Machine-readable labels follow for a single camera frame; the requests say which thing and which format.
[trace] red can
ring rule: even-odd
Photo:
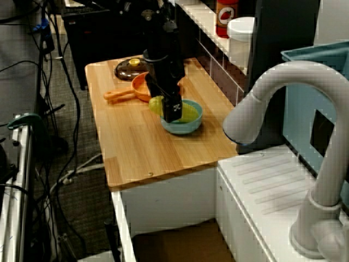
[[[219,37],[229,38],[227,35],[228,23],[238,18],[239,0],[217,0],[216,33]]]

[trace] yellow object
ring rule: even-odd
[[[140,64],[140,60],[138,58],[133,58],[129,61],[130,65],[133,66],[133,67],[136,67],[137,65]]]
[[[149,101],[149,109],[151,112],[163,116],[163,104],[161,100],[163,99],[163,96],[157,96],[153,97]],[[182,118],[178,119],[178,121],[183,123],[189,123],[198,118],[198,112],[197,110],[192,107],[191,105],[188,105],[185,102],[182,102]]]

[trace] wooden countertop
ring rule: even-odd
[[[118,191],[188,174],[237,155],[236,145],[222,130],[233,109],[219,87],[195,59],[185,60],[180,85],[183,98],[203,108],[202,124],[188,135],[173,135],[160,123],[148,104],[136,98],[117,104],[103,99],[106,91],[128,87],[117,78],[116,59],[85,67],[88,89],[110,190]]]

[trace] blue bowl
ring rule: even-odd
[[[161,117],[161,124],[163,127],[169,131],[172,134],[177,134],[177,135],[184,135],[184,134],[189,134],[194,132],[200,125],[201,125],[201,118],[202,118],[202,107],[199,105],[197,102],[188,100],[188,99],[183,99],[182,100],[184,103],[187,103],[188,105],[193,106],[197,112],[198,112],[198,118],[192,122],[189,123],[182,123],[179,122],[178,120],[175,120],[171,123],[167,123],[163,117]]]

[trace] frying pan handle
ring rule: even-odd
[[[112,100],[127,94],[133,94],[134,92],[135,90],[132,87],[117,88],[115,90],[105,92],[103,97],[105,100]]]

